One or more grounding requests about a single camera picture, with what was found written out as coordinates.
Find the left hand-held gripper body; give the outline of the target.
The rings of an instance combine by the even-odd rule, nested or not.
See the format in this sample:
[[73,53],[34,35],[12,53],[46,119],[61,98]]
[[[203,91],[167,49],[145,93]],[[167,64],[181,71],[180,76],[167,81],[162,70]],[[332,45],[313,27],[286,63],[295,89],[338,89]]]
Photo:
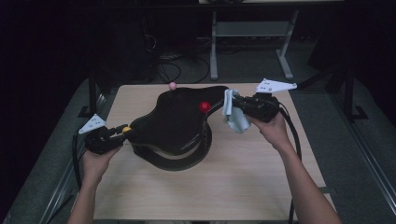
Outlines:
[[98,155],[120,146],[120,141],[115,137],[117,132],[116,128],[108,129],[106,122],[97,114],[78,130],[78,134],[85,134],[85,148]]

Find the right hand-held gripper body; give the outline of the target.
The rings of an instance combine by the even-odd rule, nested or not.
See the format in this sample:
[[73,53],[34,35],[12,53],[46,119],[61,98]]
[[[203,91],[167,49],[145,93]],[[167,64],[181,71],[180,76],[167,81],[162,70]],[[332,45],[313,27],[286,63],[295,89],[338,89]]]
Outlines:
[[286,83],[264,78],[255,88],[255,93],[250,97],[244,97],[242,110],[246,115],[269,122],[280,110],[280,102],[274,93],[289,91],[297,88],[296,83]]

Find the light blue cloth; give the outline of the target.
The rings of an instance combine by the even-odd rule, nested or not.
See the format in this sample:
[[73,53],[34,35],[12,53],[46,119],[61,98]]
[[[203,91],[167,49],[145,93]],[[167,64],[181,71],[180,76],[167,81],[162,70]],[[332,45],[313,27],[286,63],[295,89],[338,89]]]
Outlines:
[[228,89],[224,92],[224,101],[222,107],[222,116],[225,123],[227,123],[236,133],[245,132],[251,125],[243,111],[236,107],[233,100],[239,95],[238,90]]

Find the black wavy tray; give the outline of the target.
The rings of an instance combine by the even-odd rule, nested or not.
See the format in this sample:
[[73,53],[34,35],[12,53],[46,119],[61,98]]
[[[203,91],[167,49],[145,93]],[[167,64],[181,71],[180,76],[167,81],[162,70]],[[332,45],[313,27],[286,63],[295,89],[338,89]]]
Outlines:
[[[158,96],[154,109],[131,123],[127,139],[134,153],[165,171],[190,169],[208,154],[212,132],[208,117],[223,106],[226,86],[178,88]],[[209,102],[207,113],[199,104]]]

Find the person's left hand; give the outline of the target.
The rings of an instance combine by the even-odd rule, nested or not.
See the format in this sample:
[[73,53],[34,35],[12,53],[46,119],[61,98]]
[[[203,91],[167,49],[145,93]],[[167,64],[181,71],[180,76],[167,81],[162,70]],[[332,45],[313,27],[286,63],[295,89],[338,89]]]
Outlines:
[[87,150],[82,156],[84,173],[82,186],[97,187],[108,168],[110,160],[119,152],[119,150],[120,148],[116,147],[103,155]]

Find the person's right hand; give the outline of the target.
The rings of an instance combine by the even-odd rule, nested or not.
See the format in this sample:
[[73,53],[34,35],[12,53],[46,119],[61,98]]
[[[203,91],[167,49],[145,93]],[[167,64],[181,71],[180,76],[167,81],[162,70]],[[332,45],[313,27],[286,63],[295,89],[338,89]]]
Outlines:
[[293,146],[286,129],[286,121],[280,113],[277,113],[269,122],[264,122],[252,117],[248,117],[247,119],[258,127],[261,135],[279,153],[293,151]]

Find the grey metal stand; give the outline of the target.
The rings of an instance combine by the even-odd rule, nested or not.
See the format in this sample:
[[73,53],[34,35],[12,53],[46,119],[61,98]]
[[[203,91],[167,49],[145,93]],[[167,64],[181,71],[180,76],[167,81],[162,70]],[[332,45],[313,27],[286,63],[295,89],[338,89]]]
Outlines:
[[284,42],[276,50],[276,57],[286,79],[293,79],[286,53],[299,15],[294,10],[288,21],[218,21],[217,12],[212,13],[211,50],[209,55],[210,78],[217,80],[217,39],[219,37],[283,37]]

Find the black metal post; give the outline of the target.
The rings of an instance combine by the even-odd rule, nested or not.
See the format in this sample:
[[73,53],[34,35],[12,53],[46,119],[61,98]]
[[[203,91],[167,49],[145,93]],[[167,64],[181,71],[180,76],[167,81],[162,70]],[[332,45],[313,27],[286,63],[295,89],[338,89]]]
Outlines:
[[354,97],[354,73],[351,68],[347,69],[344,96],[344,111],[350,122],[358,119],[368,119],[367,114],[360,105],[353,103]]
[[91,70],[88,77],[88,98],[86,104],[79,110],[79,118],[91,118],[97,112],[95,73]]

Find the grey metal rail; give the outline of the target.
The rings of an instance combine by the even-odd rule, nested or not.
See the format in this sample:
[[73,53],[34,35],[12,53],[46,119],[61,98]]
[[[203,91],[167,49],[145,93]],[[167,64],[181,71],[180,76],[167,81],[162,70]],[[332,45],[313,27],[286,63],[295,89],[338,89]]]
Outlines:
[[[106,117],[107,96],[102,93],[96,94],[97,112]],[[49,203],[40,218],[39,224],[54,224],[54,219],[63,208],[73,202],[81,187],[80,159],[85,152],[85,135],[78,134],[78,130],[88,121],[87,118],[79,118],[79,110],[86,104],[74,107],[66,111],[66,118],[61,118],[61,127],[64,130],[55,135],[54,142],[50,146],[49,168],[55,168],[55,187],[49,195]]]
[[369,145],[361,135],[361,132],[359,131],[355,123],[355,120],[350,119],[347,116],[340,98],[334,94],[332,94],[330,98],[334,106],[336,107],[338,113],[340,114],[343,122],[348,128],[349,132],[353,136],[354,141],[358,145],[358,149],[361,152],[362,158],[366,163],[373,179],[375,180],[375,183],[378,185],[381,193],[383,194],[384,199],[389,205],[390,210],[392,211],[393,215],[396,216],[396,188],[394,188],[389,182],[388,177],[386,176],[383,169],[380,167],[379,163],[377,162]]

